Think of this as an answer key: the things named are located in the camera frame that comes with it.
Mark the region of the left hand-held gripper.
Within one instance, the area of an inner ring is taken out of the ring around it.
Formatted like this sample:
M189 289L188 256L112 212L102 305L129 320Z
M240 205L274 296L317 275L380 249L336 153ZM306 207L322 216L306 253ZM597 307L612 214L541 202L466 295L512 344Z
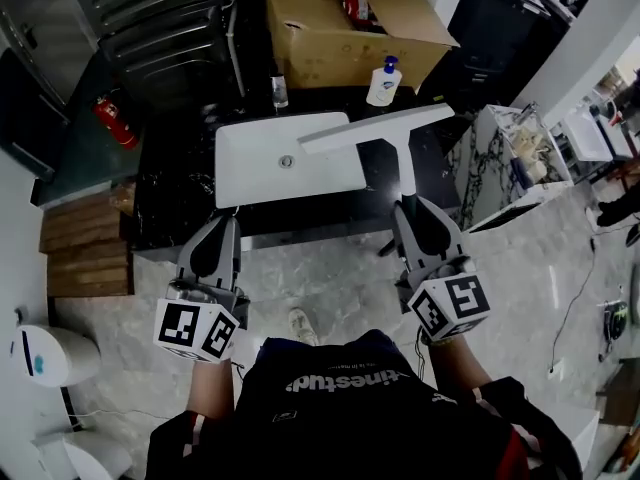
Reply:
M180 251L179 279L172 280L166 296L157 301L154 344L195 362L230 359L248 326L250 300L235 289L240 270L239 223L233 216L218 216Z

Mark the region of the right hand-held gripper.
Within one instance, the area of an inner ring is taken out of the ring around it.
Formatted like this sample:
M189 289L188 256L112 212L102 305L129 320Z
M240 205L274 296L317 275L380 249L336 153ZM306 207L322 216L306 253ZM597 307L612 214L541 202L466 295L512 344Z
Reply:
M391 212L395 249L408 271L395 286L402 313L417 317L423 341L443 342L489 316L485 275L462 256L461 231L449 215L421 196L414 200L413 231L400 201Z

